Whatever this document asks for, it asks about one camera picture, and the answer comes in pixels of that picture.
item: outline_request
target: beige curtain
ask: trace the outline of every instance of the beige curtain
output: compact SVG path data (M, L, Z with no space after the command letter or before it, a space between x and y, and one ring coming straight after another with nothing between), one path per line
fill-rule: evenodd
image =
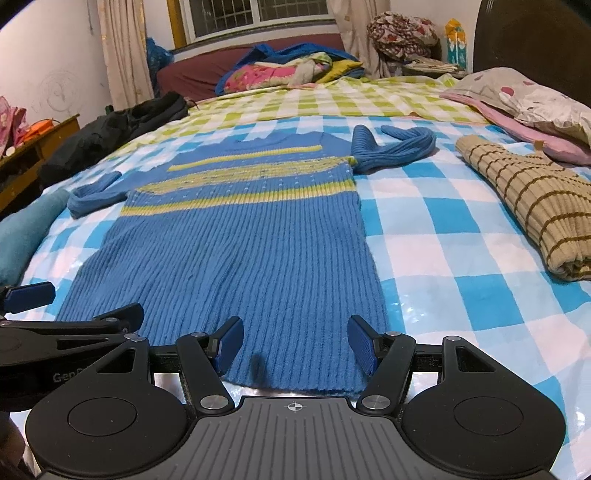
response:
M381 61L367 27L376 15L390 10L389 0L329 0L345 50L363 62L366 74L373 78L389 77L385 62Z
M113 107L121 110L154 98L143 0L98 0L98 6Z

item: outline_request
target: white wall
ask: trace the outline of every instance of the white wall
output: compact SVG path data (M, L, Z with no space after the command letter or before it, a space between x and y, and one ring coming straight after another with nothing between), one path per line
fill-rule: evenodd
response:
M144 0L146 33L167 50L174 49L173 31L170 28L168 5L165 0Z
M451 18L458 20L466 32L468 70L472 71L472 47L480 0L390 0L390 8L399 14L426 17L434 22L444 60L447 56L445 25Z
M0 31L0 59L0 95L29 123L84 125L111 103L96 0L36 0Z

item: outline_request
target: crosshair marking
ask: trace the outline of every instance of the crosshair marking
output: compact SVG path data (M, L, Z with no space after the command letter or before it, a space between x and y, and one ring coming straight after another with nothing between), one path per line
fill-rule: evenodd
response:
M305 408L305 406L295 401L286 406L286 408L289 408L291 411L300 411L302 408Z

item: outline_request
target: blue checkered bedsheet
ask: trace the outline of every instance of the blue checkered bedsheet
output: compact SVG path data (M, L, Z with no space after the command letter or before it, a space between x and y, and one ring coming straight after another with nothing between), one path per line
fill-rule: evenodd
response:
M531 150L498 127L407 118L280 119L144 146L61 186L85 184L114 169L148 170L228 137L252 140L274 131L324 131L350 140L357 124L370 128L382 143L393 141L379 133L383 124L428 127L437 134L438 150L431 157L356 177L391 329L420 343L460 335L536 386L567 419L554 473L564 480L585 478L591 473L591 282L565 284L550 277L495 192L455 152L455 141L469 134L505 144L515 153ZM576 170L591 177L589 169ZM51 306L13 318L55 318L78 268L99 248L120 209L79 220L67 211L60 215L23 281L50 280L57 298ZM415 393L433 380L426 383L425 375L415 379Z

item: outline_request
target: window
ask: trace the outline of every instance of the window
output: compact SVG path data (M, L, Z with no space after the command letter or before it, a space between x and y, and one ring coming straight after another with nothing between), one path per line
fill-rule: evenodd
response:
M326 0L183 0L190 41L228 31L333 18Z

